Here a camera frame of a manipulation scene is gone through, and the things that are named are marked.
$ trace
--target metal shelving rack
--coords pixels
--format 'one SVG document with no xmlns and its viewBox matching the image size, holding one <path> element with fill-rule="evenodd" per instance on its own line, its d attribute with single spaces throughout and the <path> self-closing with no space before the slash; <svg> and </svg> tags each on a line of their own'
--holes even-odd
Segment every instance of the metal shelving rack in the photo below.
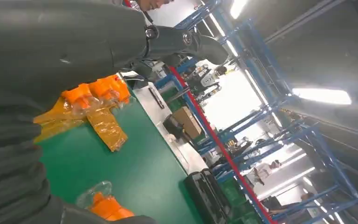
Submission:
<svg viewBox="0 0 358 224">
<path fill-rule="evenodd" d="M 226 142 L 228 142 L 239 132 L 252 126 L 258 121 L 266 118 L 267 116 L 270 116 L 273 113 L 278 113 L 283 104 L 290 103 L 291 100 L 296 100 L 296 97 L 292 96 L 291 88 L 285 82 L 284 73 L 280 70 L 278 63 L 274 59 L 269 48 L 257 30 L 254 28 L 252 20 L 247 19 L 239 26 L 234 27 L 231 21 L 227 19 L 227 15 L 225 14 L 224 10 L 219 7 L 221 2 L 221 0 L 210 0 L 204 6 L 201 6 L 196 12 L 188 16 L 180 24 L 178 24 L 176 28 L 192 29 L 213 12 L 216 20 L 222 26 L 225 33 L 227 33 L 226 36 L 220 38 L 220 43 L 225 44 L 227 41 L 230 41 L 233 44 L 239 54 L 237 58 L 239 66 L 242 68 L 247 68 L 250 71 L 250 74 L 257 83 L 258 87 L 262 89 L 263 95 L 267 102 L 259 110 L 249 114 L 227 129 L 219 133 L 215 133 L 210 127 L 209 122 L 207 121 L 205 115 L 203 114 L 200 106 L 194 99 L 191 92 L 184 94 L 182 96 L 183 99 L 188 104 L 189 109 L 200 121 L 203 129 L 208 135 L 208 137 L 202 141 L 202 143 L 197 145 L 198 152 L 200 154 L 204 154 L 215 147 L 220 148 L 223 155 L 227 158 L 227 164 L 224 165 L 223 168 L 231 168 L 231 171 L 217 175 L 217 180 L 223 182 L 228 178 L 233 178 L 235 176 L 240 186 L 242 186 L 243 192 L 248 195 L 252 205 L 255 208 L 255 211 L 266 224 L 278 223 L 277 220 L 289 217 L 296 211 L 302 210 L 304 208 L 312 208 L 314 206 L 309 205 L 310 203 L 312 203 L 314 200 L 325 197 L 327 194 L 333 191 L 340 190 L 344 192 L 348 196 L 347 200 L 345 202 L 327 204 L 325 206 L 328 208 L 326 213 L 308 220 L 305 222 L 305 224 L 317 222 L 323 218 L 328 217 L 329 215 L 334 214 L 335 212 L 339 212 L 357 204 L 358 192 L 353 187 L 345 173 L 342 171 L 337 159 L 334 157 L 322 135 L 319 133 L 318 128 L 316 126 L 307 126 L 303 123 L 302 120 L 289 122 L 289 119 L 286 117 L 278 115 L 279 119 L 283 121 L 283 127 L 280 128 L 279 133 L 275 134 L 273 137 L 267 139 L 262 144 L 253 147 L 236 158 L 230 157 L 224 146 Z M 252 43 L 250 46 L 245 46 L 241 38 L 237 35 L 238 31 L 240 30 L 245 31 L 246 37 Z M 157 81 L 155 83 L 156 87 L 162 88 L 166 83 L 173 81 L 176 88 L 179 91 L 182 91 L 187 87 L 187 85 L 183 78 L 180 76 L 180 73 L 183 72 L 187 67 L 193 66 L 196 63 L 197 61 L 195 59 L 191 59 L 178 68 L 170 68 L 171 74 L 168 74 L 167 77 Z M 275 88 L 275 92 L 278 92 L 280 95 L 276 96 L 276 94 L 274 94 L 272 91 L 272 88 Z M 302 140 L 308 145 L 313 146 L 316 154 L 320 157 L 320 160 L 324 164 L 325 170 L 327 170 L 334 179 L 334 184 L 323 192 L 314 195 L 312 198 L 309 198 L 308 200 L 289 208 L 284 213 L 280 213 L 271 217 L 259 202 L 253 190 L 245 182 L 243 176 L 241 175 L 241 171 L 249 168 L 252 164 L 265 158 L 266 156 L 282 149 L 284 145 L 293 143 L 296 140 Z M 236 166 L 235 162 L 238 161 L 241 157 L 249 155 L 250 153 L 265 146 L 272 147 L 261 155 L 249 158 L 244 164 L 240 165 L 240 167 Z"/>
</svg>

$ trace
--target white wall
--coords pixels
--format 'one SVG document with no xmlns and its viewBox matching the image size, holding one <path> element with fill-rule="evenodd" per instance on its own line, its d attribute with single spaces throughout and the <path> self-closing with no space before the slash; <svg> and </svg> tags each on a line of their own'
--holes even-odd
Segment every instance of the white wall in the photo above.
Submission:
<svg viewBox="0 0 358 224">
<path fill-rule="evenodd" d="M 193 13 L 196 0 L 176 0 L 148 12 L 155 25 L 174 27 Z"/>
</svg>

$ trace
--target orange plastic part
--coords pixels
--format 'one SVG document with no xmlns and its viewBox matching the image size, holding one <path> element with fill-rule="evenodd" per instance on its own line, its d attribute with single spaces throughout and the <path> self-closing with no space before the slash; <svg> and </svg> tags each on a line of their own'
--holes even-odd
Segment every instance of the orange plastic part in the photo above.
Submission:
<svg viewBox="0 0 358 224">
<path fill-rule="evenodd" d="M 133 212 L 122 207 L 113 196 L 105 198 L 102 192 L 97 192 L 94 195 L 94 204 L 90 210 L 108 221 L 135 216 Z"/>
<path fill-rule="evenodd" d="M 92 93 L 94 93 L 99 98 L 104 98 L 106 100 L 116 99 L 117 96 L 113 95 L 113 88 L 106 78 L 97 79 L 97 81 L 90 83 L 89 88 Z"/>
<path fill-rule="evenodd" d="M 113 90 L 118 92 L 118 100 L 128 103 L 131 94 L 128 91 L 127 84 L 118 75 L 108 76 L 105 79 L 110 83 Z"/>
<path fill-rule="evenodd" d="M 77 88 L 69 91 L 64 91 L 62 96 L 65 97 L 72 105 L 80 105 L 82 109 L 88 109 L 91 107 L 88 100 L 92 97 L 88 84 L 80 84 Z"/>
</svg>

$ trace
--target blue metal frame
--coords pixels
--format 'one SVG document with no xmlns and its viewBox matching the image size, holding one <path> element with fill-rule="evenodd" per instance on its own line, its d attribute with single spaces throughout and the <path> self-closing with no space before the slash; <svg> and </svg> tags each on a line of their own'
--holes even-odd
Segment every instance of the blue metal frame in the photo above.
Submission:
<svg viewBox="0 0 358 224">
<path fill-rule="evenodd" d="M 219 138 L 221 139 L 221 141 L 223 143 L 229 142 L 231 139 L 234 138 L 235 135 L 241 133 L 242 131 L 244 131 L 248 127 L 252 126 L 253 124 L 259 122 L 260 120 L 265 119 L 267 116 L 271 115 L 272 113 L 277 112 L 285 103 L 287 103 L 289 101 L 289 99 L 290 99 L 290 97 L 287 97 L 281 103 L 278 103 L 278 101 L 277 101 L 277 102 L 273 103 L 272 105 L 263 106 L 260 110 L 251 113 L 244 119 L 238 121 L 234 125 L 231 125 L 229 128 L 226 128 L 225 130 L 220 132 L 218 134 Z M 205 154 L 215 147 L 216 147 L 216 145 L 211 140 L 206 140 L 201 145 L 199 145 L 200 150 L 198 152 L 200 154 Z"/>
<path fill-rule="evenodd" d="M 332 2 L 338 3 L 343 0 L 330 0 Z M 216 20 L 219 21 L 219 24 L 227 33 L 225 37 L 222 37 L 219 41 L 221 44 L 225 44 L 227 41 L 230 41 L 234 48 L 238 51 L 238 54 L 240 57 L 238 58 L 240 66 L 246 66 L 252 77 L 255 79 L 256 84 L 262 89 L 265 98 L 267 99 L 268 105 L 263 105 L 262 108 L 258 111 L 255 111 L 251 113 L 250 115 L 246 116 L 245 118 L 241 119 L 240 121 L 236 122 L 235 124 L 231 125 L 227 129 L 221 131 L 218 133 L 218 137 L 223 143 L 226 143 L 230 139 L 232 139 L 236 134 L 239 132 L 245 130 L 246 128 L 250 127 L 251 125 L 257 123 L 258 121 L 264 119 L 265 117 L 269 116 L 273 112 L 277 112 L 279 108 L 282 106 L 282 103 L 287 103 L 289 97 L 285 98 L 281 101 L 276 101 L 276 95 L 273 93 L 269 81 L 271 81 L 276 89 L 279 91 L 281 88 L 278 88 L 276 84 L 278 84 L 280 87 L 283 87 L 285 90 L 285 93 L 281 93 L 282 95 L 280 97 L 283 97 L 287 95 L 288 93 L 291 93 L 291 87 L 285 82 L 285 75 L 280 70 L 280 67 L 278 66 L 278 63 L 276 62 L 275 58 L 273 57 L 272 53 L 268 49 L 267 45 L 261 38 L 258 31 L 254 28 L 251 20 L 244 21 L 240 26 L 233 28 L 233 25 L 231 24 L 231 21 L 227 19 L 227 16 L 224 14 L 224 11 L 218 8 L 218 5 L 221 3 L 221 0 L 210 0 L 205 6 L 200 7 L 199 10 L 194 12 L 192 15 L 187 17 L 185 20 L 183 20 L 180 24 L 176 26 L 176 28 L 182 28 L 182 29 L 191 29 L 193 28 L 197 23 L 201 22 L 204 18 L 208 17 L 209 14 L 213 11 L 214 16 L 216 17 Z M 254 58 L 247 58 L 245 57 L 245 46 L 241 39 L 236 35 L 239 30 L 245 29 L 245 32 L 247 32 L 247 37 L 250 38 L 252 45 L 249 46 L 248 50 L 251 51 Z M 196 64 L 196 60 L 192 59 L 189 62 L 186 62 L 185 64 L 178 67 L 178 72 L 181 73 L 186 70 L 188 66 L 192 66 Z M 265 72 L 268 77 L 269 81 L 266 80 L 266 77 L 263 76 L 263 72 Z M 180 82 L 176 79 L 176 77 L 173 74 L 168 74 L 166 78 L 159 80 L 156 83 L 157 88 L 162 88 L 165 84 L 168 82 L 173 81 L 175 86 L 178 88 L 178 90 L 183 90 L 183 87 L 181 86 Z M 197 113 L 197 110 L 195 109 L 195 105 L 193 105 L 190 98 L 187 96 L 187 94 L 183 95 L 183 99 L 186 101 L 186 103 L 189 106 L 189 109 L 193 112 L 193 114 L 197 117 L 197 119 L 200 121 L 203 129 L 207 131 L 206 124 L 202 122 L 202 119 L 200 115 Z M 266 146 L 272 146 L 271 149 L 264 152 L 261 155 L 248 158 L 246 162 L 240 166 L 238 166 L 241 170 L 248 169 L 252 164 L 255 162 L 265 158 L 266 156 L 271 155 L 272 153 L 280 150 L 283 148 L 284 145 L 290 144 L 295 142 L 296 140 L 300 139 L 306 142 L 307 144 L 313 146 L 317 152 L 317 155 L 320 156 L 321 160 L 323 161 L 324 165 L 326 166 L 326 170 L 330 171 L 332 175 L 334 176 L 335 184 L 330 187 L 329 189 L 313 196 L 312 198 L 308 199 L 307 201 L 301 202 L 297 204 L 296 206 L 293 206 L 286 210 L 284 213 L 275 215 L 273 217 L 274 220 L 279 220 L 285 217 L 289 217 L 291 214 L 293 214 L 296 211 L 315 207 L 314 205 L 309 205 L 309 203 L 312 203 L 313 200 L 319 199 L 324 197 L 330 192 L 333 192 L 335 190 L 342 190 L 345 192 L 349 199 L 347 202 L 340 202 L 335 204 L 330 204 L 330 206 L 326 206 L 326 209 L 328 210 L 327 213 L 324 213 L 318 217 L 315 217 L 307 222 L 305 224 L 314 223 L 316 221 L 319 221 L 325 217 L 328 217 L 331 214 L 334 214 L 335 212 L 339 212 L 341 210 L 344 210 L 356 203 L 358 203 L 358 192 L 353 187 L 352 183 L 349 181 L 348 177 L 345 175 L 343 170 L 341 169 L 337 159 L 334 157 L 330 149 L 328 148 L 328 145 L 324 141 L 323 137 L 319 133 L 316 126 L 306 126 L 303 124 L 302 120 L 295 121 L 293 123 L 289 123 L 288 120 L 285 120 L 284 117 L 279 117 L 282 123 L 285 125 L 286 128 L 282 128 L 279 133 L 274 135 L 273 138 L 267 139 L 265 142 L 251 148 L 247 152 L 241 154 L 240 156 L 233 158 L 234 162 L 238 162 L 245 156 L 249 156 L 252 152 L 266 147 Z M 216 144 L 215 142 L 210 139 L 206 138 L 202 142 L 199 143 L 198 147 L 201 149 L 199 151 L 200 154 L 203 154 L 207 152 L 208 150 L 215 148 Z M 218 172 L 222 168 L 228 168 L 230 166 L 223 165 L 221 167 L 218 167 L 214 170 L 214 172 Z M 234 173 L 232 171 L 228 171 L 226 173 L 223 173 L 222 175 L 216 176 L 217 180 L 219 182 L 223 182 L 227 180 L 228 178 L 233 178 Z M 249 192 L 247 191 L 246 187 L 243 186 L 242 182 L 238 181 L 238 183 L 243 187 L 243 191 L 247 195 Z M 256 198 L 250 197 L 250 200 L 255 204 Z M 264 223 L 269 223 L 268 218 L 263 215 L 262 209 L 258 206 L 254 206 L 256 212 L 260 215 Z"/>
</svg>

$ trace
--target metal part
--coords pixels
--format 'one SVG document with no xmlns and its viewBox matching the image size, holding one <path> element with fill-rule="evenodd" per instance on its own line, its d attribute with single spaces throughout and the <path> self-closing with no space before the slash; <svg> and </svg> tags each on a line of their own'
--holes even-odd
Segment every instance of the metal part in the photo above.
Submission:
<svg viewBox="0 0 358 224">
<path fill-rule="evenodd" d="M 193 42 L 193 38 L 192 35 L 189 33 L 184 33 L 183 34 L 183 43 L 185 43 L 185 45 L 190 46 Z"/>
</svg>

